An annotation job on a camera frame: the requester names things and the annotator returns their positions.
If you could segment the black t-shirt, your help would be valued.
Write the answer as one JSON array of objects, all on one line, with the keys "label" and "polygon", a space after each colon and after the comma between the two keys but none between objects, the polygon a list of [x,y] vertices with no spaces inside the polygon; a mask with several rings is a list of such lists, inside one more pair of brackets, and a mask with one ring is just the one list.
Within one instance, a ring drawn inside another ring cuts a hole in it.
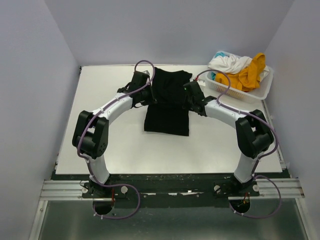
[{"label": "black t-shirt", "polygon": [[156,103],[147,108],[144,131],[188,137],[189,110],[185,104],[184,84],[193,74],[184,70],[175,72],[155,68],[152,90]]}]

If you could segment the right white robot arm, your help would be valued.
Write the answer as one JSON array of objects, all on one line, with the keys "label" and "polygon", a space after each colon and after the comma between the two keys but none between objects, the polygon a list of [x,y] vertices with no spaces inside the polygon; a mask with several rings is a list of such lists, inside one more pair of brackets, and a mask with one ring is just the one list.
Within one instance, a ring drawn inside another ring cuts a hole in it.
[{"label": "right white robot arm", "polygon": [[241,155],[233,173],[234,180],[230,183],[230,191],[236,196],[243,195],[248,190],[247,183],[254,178],[259,157],[263,156],[275,140],[263,112],[258,109],[244,111],[223,104],[216,97],[205,97],[196,81],[186,83],[183,89],[184,105],[188,110],[219,120],[235,129]]}]

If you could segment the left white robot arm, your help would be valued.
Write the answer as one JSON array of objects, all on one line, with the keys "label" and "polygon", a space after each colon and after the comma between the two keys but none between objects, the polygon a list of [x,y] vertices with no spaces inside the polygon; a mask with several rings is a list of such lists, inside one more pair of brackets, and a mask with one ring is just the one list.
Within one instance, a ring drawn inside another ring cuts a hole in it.
[{"label": "left white robot arm", "polygon": [[93,111],[83,110],[78,115],[72,145],[76,147],[77,155],[85,159],[89,178],[95,182],[93,191],[99,197],[107,197],[111,191],[107,182],[110,173],[104,159],[110,125],[132,108],[155,103],[150,75],[145,71],[135,71],[131,81],[119,88],[110,101]]}]

